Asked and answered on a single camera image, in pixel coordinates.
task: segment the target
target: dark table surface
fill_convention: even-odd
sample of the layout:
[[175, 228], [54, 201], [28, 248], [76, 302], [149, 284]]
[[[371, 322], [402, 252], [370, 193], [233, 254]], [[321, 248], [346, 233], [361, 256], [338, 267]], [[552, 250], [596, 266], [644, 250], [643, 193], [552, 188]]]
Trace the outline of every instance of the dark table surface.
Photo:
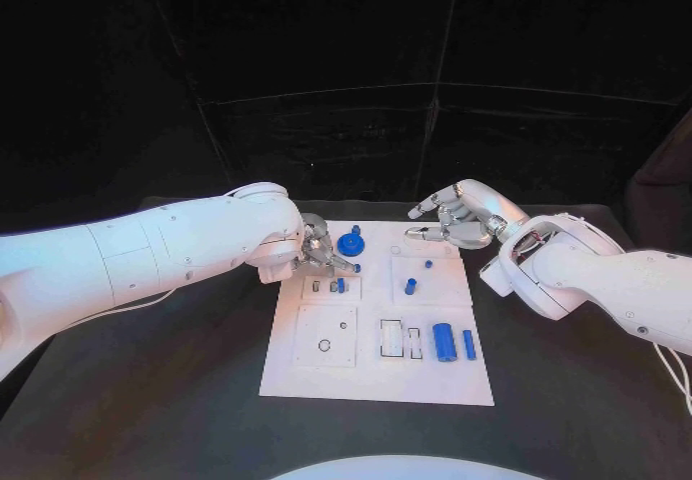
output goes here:
[[[400, 203], [297, 202], [334, 220]], [[583, 216], [631, 243], [596, 205]], [[57, 335], [0, 423], [2, 478], [259, 479], [325, 460], [433, 455], [553, 479], [692, 475], [692, 420], [651, 346], [592, 305], [553, 322], [462, 251], [494, 407], [259, 397], [278, 284], [232, 272]]]

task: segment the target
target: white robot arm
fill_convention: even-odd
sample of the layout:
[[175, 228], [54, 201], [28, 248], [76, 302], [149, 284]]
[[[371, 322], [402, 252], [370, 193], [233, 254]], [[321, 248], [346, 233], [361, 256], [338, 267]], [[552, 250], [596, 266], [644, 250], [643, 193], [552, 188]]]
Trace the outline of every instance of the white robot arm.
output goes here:
[[500, 251], [480, 277], [500, 296], [514, 292], [552, 320], [589, 300], [630, 334], [692, 355], [692, 258], [625, 253], [582, 219], [566, 213], [529, 218], [474, 180], [439, 190], [409, 217], [435, 208], [441, 227], [409, 229], [406, 236], [472, 249], [494, 235]]
[[262, 283], [311, 263], [347, 271], [324, 220], [285, 189], [248, 185], [105, 222], [0, 237], [0, 380], [37, 345], [98, 312], [232, 270]]

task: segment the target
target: white paper sheet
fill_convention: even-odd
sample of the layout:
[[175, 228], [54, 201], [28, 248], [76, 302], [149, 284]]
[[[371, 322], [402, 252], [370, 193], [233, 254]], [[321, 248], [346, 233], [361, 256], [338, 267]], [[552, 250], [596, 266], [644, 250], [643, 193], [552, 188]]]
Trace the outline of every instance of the white paper sheet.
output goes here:
[[[281, 283], [259, 395], [494, 405], [458, 250], [445, 243], [403, 237], [406, 228], [435, 224], [327, 223], [334, 243], [340, 235], [350, 232], [353, 224], [360, 225], [364, 251], [348, 260], [360, 264], [361, 272], [340, 275], [337, 271], [347, 283], [348, 277], [360, 278], [360, 295], [325, 294], [328, 281], [320, 281], [320, 294], [312, 295], [304, 281], [307, 276], [324, 276], [324, 269], [315, 267], [304, 267]], [[425, 260], [432, 260], [428, 271], [423, 270]], [[405, 284], [406, 275], [418, 275], [419, 288], [412, 297], [400, 299], [395, 290]], [[351, 309], [356, 311], [356, 325], [348, 317]], [[382, 319], [400, 320], [403, 358], [380, 357]], [[439, 362], [435, 354], [432, 325], [441, 322], [451, 325], [454, 332], [458, 360], [449, 363]], [[343, 331], [335, 329], [341, 323], [347, 323]], [[409, 328], [419, 329], [422, 360], [409, 358]], [[465, 359], [462, 330], [472, 332], [477, 354], [472, 361]], [[353, 351], [353, 334], [354, 359], [348, 355], [341, 358], [343, 352]], [[328, 340], [330, 349], [324, 359], [320, 359], [318, 348], [320, 345], [327, 348], [327, 343], [320, 344], [321, 340]], [[305, 352], [308, 361], [301, 357]]]

